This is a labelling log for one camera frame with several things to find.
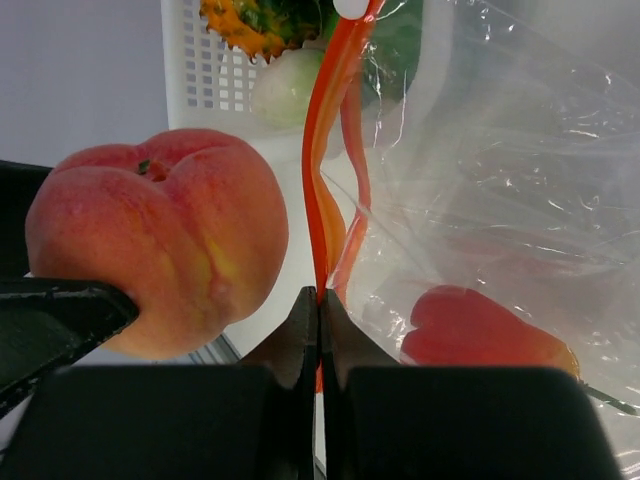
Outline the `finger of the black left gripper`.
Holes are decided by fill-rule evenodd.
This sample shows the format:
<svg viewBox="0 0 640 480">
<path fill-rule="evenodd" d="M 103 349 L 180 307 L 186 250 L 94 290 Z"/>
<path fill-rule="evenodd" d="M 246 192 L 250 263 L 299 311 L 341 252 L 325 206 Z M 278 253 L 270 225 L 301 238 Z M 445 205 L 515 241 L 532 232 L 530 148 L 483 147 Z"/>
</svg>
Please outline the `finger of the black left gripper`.
<svg viewBox="0 0 640 480">
<path fill-rule="evenodd" d="M 49 167 L 1 162 L 1 413 L 83 358 L 139 314 L 117 288 L 27 275 L 25 219 Z"/>
</svg>

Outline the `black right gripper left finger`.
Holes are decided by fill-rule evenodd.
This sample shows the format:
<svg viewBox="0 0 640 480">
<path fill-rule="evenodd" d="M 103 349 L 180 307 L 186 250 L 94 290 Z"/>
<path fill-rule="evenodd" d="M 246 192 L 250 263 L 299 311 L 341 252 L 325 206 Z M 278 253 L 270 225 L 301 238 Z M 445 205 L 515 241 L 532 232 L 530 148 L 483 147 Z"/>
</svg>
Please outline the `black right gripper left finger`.
<svg viewBox="0 0 640 480">
<path fill-rule="evenodd" d="M 231 365 L 71 367 L 36 390 L 5 479 L 311 479 L 316 292 Z"/>
</svg>

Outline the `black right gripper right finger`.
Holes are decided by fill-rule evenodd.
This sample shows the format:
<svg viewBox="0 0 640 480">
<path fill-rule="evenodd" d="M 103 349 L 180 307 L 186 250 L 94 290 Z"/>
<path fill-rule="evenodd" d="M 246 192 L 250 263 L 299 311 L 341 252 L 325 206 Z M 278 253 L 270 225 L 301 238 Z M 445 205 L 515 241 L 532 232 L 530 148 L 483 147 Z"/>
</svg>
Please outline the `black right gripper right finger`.
<svg viewBox="0 0 640 480">
<path fill-rule="evenodd" d="M 584 388 L 552 368 L 403 366 L 327 291 L 319 306 L 331 479 L 617 479 Z"/>
</svg>

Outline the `red bell pepper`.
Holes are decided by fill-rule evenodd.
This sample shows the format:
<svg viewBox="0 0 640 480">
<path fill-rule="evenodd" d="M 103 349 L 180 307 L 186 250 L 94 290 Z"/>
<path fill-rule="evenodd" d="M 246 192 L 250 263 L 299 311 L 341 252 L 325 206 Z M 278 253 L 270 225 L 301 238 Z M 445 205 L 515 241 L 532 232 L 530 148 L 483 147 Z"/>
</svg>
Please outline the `red bell pepper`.
<svg viewBox="0 0 640 480">
<path fill-rule="evenodd" d="M 427 366 L 549 367 L 580 377 L 566 343 L 476 290 L 434 287 L 414 304 L 403 356 Z"/>
</svg>

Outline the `peach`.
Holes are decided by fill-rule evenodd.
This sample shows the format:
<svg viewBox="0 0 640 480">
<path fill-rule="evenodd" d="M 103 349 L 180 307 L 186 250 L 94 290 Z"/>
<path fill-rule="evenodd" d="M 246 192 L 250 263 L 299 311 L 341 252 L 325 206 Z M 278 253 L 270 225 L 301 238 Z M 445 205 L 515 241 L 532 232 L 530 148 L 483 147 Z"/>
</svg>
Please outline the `peach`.
<svg viewBox="0 0 640 480">
<path fill-rule="evenodd" d="M 70 155 L 46 177 L 25 220 L 31 273 L 122 290 L 139 315 L 106 348 L 148 360 L 196 350 L 256 312 L 288 239 L 284 197 L 266 159 L 204 128 Z"/>
</svg>

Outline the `clear zip bag orange zipper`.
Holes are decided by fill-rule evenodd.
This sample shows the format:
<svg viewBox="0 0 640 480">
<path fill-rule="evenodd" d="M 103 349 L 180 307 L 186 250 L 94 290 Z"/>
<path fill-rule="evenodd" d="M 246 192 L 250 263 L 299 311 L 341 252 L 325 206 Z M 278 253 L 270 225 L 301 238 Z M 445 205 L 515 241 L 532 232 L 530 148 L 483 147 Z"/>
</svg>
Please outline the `clear zip bag orange zipper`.
<svg viewBox="0 0 640 480">
<path fill-rule="evenodd" d="M 321 178 L 351 225 L 328 286 L 394 360 L 427 290 L 478 291 L 567 344 L 622 476 L 639 475 L 639 91 L 533 27 L 535 1 L 452 1 L 426 118 L 363 133 L 356 41 L 344 144 Z"/>
</svg>

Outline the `orange spiky pineapple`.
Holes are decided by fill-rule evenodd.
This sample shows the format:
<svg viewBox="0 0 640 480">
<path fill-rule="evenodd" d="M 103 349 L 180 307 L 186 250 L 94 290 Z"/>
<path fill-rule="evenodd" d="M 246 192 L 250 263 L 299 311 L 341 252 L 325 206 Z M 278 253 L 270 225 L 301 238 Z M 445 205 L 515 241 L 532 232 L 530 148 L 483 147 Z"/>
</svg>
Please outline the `orange spiky pineapple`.
<svg viewBox="0 0 640 480">
<path fill-rule="evenodd" d="M 269 62 L 318 39 L 335 12 L 320 0 L 202 0 L 199 15 L 230 48 Z"/>
</svg>

